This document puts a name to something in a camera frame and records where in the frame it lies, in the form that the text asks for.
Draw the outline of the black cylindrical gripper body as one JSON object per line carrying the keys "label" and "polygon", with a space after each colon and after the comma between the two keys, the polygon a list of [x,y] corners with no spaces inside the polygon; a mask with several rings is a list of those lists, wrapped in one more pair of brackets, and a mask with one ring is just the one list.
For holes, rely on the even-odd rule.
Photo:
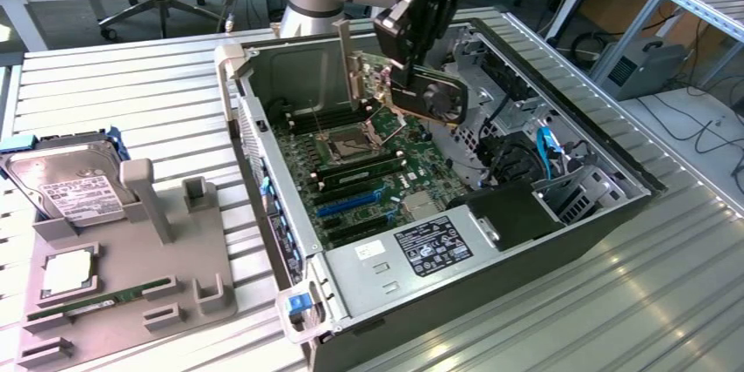
{"label": "black cylindrical gripper body", "polygon": [[373,20],[380,49],[394,66],[398,85],[413,80],[434,41],[442,37],[458,0],[396,0]]}

